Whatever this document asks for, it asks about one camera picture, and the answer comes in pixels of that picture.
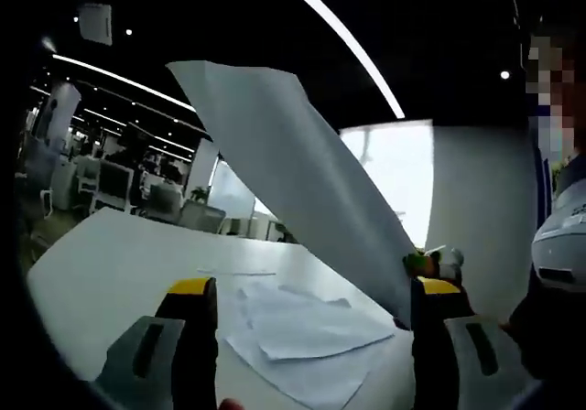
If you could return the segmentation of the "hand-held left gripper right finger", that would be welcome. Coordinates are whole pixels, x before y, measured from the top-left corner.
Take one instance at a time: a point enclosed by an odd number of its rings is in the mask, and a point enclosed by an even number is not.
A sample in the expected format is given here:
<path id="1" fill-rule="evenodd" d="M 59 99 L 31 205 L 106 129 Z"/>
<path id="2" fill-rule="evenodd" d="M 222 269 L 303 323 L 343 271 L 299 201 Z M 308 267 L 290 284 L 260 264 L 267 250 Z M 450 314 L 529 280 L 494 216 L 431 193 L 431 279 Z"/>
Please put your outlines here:
<path id="1" fill-rule="evenodd" d="M 516 342 L 445 280 L 411 281 L 415 409 L 514 409 L 538 386 Z"/>

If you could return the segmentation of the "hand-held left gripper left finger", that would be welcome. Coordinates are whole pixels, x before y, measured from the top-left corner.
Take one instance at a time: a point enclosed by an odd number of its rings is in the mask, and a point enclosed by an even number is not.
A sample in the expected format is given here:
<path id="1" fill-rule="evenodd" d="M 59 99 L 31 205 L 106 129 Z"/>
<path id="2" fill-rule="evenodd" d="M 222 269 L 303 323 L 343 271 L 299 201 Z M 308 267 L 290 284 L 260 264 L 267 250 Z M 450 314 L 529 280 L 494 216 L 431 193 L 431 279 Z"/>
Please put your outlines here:
<path id="1" fill-rule="evenodd" d="M 179 280 L 110 346 L 95 383 L 124 409 L 215 409 L 217 329 L 216 279 Z"/>

